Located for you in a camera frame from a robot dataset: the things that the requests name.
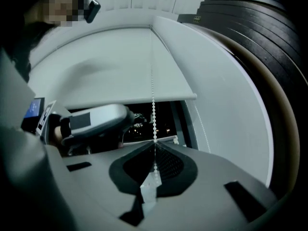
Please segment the blue screen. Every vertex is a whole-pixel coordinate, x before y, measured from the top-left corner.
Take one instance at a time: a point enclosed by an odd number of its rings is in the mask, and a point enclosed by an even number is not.
[[[39,105],[40,105],[40,99],[33,100],[24,118],[38,116],[39,115]]]

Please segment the white roller blind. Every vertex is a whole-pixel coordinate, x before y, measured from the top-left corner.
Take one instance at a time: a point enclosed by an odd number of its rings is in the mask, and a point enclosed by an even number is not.
[[[46,103],[59,100],[68,109],[109,103],[195,99],[182,72],[163,43],[150,30],[127,28],[75,40],[41,61],[29,86]]]

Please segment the gray device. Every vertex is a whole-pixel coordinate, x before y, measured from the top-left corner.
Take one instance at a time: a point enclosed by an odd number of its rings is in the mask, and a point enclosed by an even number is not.
[[[72,146],[110,132],[125,132],[134,122],[134,113],[122,104],[109,104],[64,116],[60,119],[62,144]]]

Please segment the person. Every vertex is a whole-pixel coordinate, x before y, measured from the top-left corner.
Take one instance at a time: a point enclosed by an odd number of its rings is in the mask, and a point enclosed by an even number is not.
[[[3,16],[10,23],[4,24],[2,45],[26,82],[31,70],[31,50],[56,27],[71,26],[73,21],[82,20],[89,5],[89,0],[31,1],[34,1],[32,6],[24,3],[22,15],[5,10],[7,14]]]

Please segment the curved white panel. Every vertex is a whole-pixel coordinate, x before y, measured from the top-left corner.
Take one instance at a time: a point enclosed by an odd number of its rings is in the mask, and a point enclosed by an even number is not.
[[[30,88],[45,103],[67,109],[110,103],[150,103],[151,68],[157,102],[195,99],[177,64],[150,29],[109,30],[75,40],[30,73]]]
[[[269,183],[271,127],[248,74],[228,52],[192,28],[162,17],[155,18],[153,28],[198,96],[186,103],[199,149]]]
[[[177,20],[178,16],[158,10],[121,9],[98,13],[94,21],[75,22],[72,27],[58,27],[47,34],[41,43],[31,52],[30,62],[34,68],[46,56],[58,48],[81,37],[117,28],[150,27],[156,16]]]

